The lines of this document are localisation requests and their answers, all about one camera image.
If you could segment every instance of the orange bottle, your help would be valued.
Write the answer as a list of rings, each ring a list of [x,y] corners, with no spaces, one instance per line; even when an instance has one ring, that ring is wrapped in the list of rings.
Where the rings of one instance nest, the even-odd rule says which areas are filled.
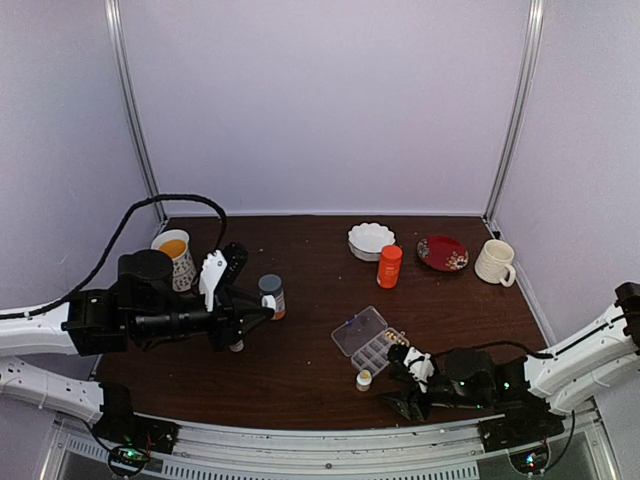
[[[382,288],[393,288],[398,283],[400,265],[402,264],[402,249],[395,245],[387,245],[380,253],[378,264],[378,285]]]

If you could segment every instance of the white bowl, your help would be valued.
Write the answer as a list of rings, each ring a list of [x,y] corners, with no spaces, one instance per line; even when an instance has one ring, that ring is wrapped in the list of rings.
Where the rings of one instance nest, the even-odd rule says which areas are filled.
[[[394,243],[394,233],[378,223],[361,223],[349,230],[349,249],[365,262],[377,262],[382,248]]]

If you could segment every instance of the mug handle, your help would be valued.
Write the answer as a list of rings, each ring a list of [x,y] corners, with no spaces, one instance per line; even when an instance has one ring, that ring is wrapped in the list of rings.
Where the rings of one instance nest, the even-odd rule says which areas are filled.
[[[511,285],[513,285],[516,281],[516,269],[513,268],[513,265],[505,265],[505,268],[507,269],[507,271],[509,272],[508,276],[505,278],[501,278],[500,279],[500,283],[505,286],[505,287],[510,287]]]

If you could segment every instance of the wire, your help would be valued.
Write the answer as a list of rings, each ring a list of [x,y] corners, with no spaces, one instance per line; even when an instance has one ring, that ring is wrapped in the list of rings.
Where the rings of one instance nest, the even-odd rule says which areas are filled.
[[[550,354],[550,353],[537,353],[537,352],[534,352],[533,350],[531,350],[526,345],[524,345],[522,343],[518,343],[518,342],[512,342],[511,340],[498,340],[496,342],[483,343],[481,345],[476,345],[476,346],[473,346],[473,347],[466,347],[466,348],[471,348],[472,350],[482,350],[482,349],[485,349],[485,348],[498,347],[498,346],[501,346],[501,345],[508,345],[510,347],[519,348],[520,350],[523,350],[524,352],[526,352],[527,355],[531,355],[534,358],[539,358],[539,359],[553,358],[553,355]],[[438,357],[449,355],[451,352],[453,352],[457,348],[460,348],[460,347],[452,348],[450,350],[445,350],[444,352],[434,353],[433,355],[431,355],[431,358],[435,359],[435,358],[438,358]]]
[[[98,274],[100,269],[104,266],[105,262],[107,261],[107,257],[109,256],[109,254],[111,253],[111,250],[113,249],[113,246],[115,245],[116,241],[122,234],[124,227],[127,225],[127,222],[129,221],[129,219],[131,218],[131,216],[134,214],[136,210],[154,203],[159,203],[162,201],[174,201],[174,200],[202,203],[204,205],[207,205],[213,208],[216,211],[216,213],[220,217],[220,231],[218,232],[218,238],[216,239],[216,243],[214,246],[214,250],[217,250],[220,247],[220,243],[222,242],[222,237],[224,237],[224,234],[227,230],[227,214],[220,205],[218,205],[216,202],[214,202],[213,200],[207,197],[203,197],[201,195],[196,195],[192,193],[188,193],[188,194],[163,193],[160,195],[156,195],[154,197],[149,197],[144,200],[140,200],[139,202],[136,202],[129,207],[129,210],[127,210],[127,212],[124,214],[124,217],[122,217],[122,220],[118,225],[118,228],[116,228],[116,231],[111,236],[111,239],[107,244],[107,247],[102,252],[102,255],[100,256],[100,260],[98,260],[98,263],[96,264],[96,266],[93,268],[93,270],[91,270],[89,275],[87,275],[87,277],[84,280],[82,280],[78,285],[76,285],[69,293],[59,298],[58,300],[48,303],[31,312],[16,312],[16,313],[2,314],[0,315],[0,320],[9,320],[12,318],[35,317],[36,315],[42,315],[43,313],[50,312],[54,308],[58,308],[60,305],[67,303],[71,298],[73,298],[74,295],[76,295],[84,287],[86,287],[89,284],[89,282],[91,282],[91,280],[93,280],[94,277]]]
[[[551,465],[544,467],[545,474],[549,470],[554,468],[556,465],[558,465],[558,463],[560,463],[560,460],[562,460],[562,457],[564,457],[565,453],[567,453],[567,450],[569,450],[569,445],[571,445],[571,440],[573,439],[573,433],[575,432],[575,429],[576,429],[576,412],[575,410],[573,410],[571,412],[571,431],[569,432],[569,438],[567,439],[567,443],[565,443],[564,448],[562,449],[562,452],[560,452],[560,455],[558,455],[558,457],[553,461],[553,463]]]
[[[627,317],[640,317],[640,312],[623,313],[622,315],[618,315],[617,317],[612,318],[610,320],[610,323],[616,323],[618,320],[622,320],[623,318],[627,318]]]
[[[100,440],[100,438],[93,432],[93,429],[91,428],[91,425],[89,425],[88,422],[82,420],[82,423],[84,423],[84,425],[87,427],[87,430],[89,430],[89,433],[91,434],[91,436],[93,437],[93,439],[96,441],[96,443],[98,445],[100,445],[108,454],[107,456],[107,467],[109,467],[109,470],[111,470],[111,473],[113,473],[114,475],[117,475],[119,477],[135,477],[136,475],[138,475],[140,472],[142,472],[142,470],[144,470],[144,467],[147,465],[147,463],[149,463],[149,461],[151,460],[151,456],[149,454],[150,452],[150,447],[151,447],[151,437],[149,436],[149,434],[147,433],[147,439],[148,439],[148,443],[147,443],[147,453],[143,452],[142,450],[132,447],[130,445],[127,444],[120,444],[120,445],[116,445],[113,448],[109,448],[107,447],[102,440]],[[140,460],[133,460],[131,458],[125,458],[121,451],[122,449],[127,449],[128,451],[135,451],[138,455],[140,455],[140,457],[142,457]],[[116,471],[116,469],[114,468],[113,465],[113,460],[115,459],[122,459],[123,463],[125,463],[125,465],[127,464],[137,464],[136,466],[136,470],[134,471],[125,471],[124,469],[122,469],[122,471]]]

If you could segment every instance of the white cup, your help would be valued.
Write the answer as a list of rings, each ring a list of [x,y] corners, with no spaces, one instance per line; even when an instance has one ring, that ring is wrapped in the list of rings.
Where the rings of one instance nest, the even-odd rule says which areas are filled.
[[[196,266],[193,263],[191,252],[189,252],[189,234],[184,230],[167,230],[154,238],[151,248],[160,250],[171,257],[173,261],[173,290],[176,292],[189,290],[196,278]]]
[[[510,287],[516,281],[516,269],[511,265],[515,256],[508,243],[488,240],[476,260],[476,275],[487,283]]]

